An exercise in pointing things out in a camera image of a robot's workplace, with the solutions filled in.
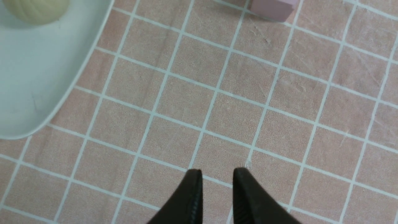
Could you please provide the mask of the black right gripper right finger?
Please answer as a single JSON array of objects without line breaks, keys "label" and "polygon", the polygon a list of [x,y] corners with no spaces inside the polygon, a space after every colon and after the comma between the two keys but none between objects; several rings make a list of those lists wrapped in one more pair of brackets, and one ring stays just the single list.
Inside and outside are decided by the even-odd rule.
[{"label": "black right gripper right finger", "polygon": [[245,167],[233,172],[233,220],[235,224],[300,224]]}]

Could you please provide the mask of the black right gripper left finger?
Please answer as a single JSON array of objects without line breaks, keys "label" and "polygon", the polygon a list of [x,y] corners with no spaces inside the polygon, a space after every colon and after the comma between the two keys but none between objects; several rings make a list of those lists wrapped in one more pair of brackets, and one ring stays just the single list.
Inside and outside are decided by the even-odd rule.
[{"label": "black right gripper left finger", "polygon": [[200,169],[189,169],[185,173],[174,193],[148,223],[203,223],[203,176]]}]

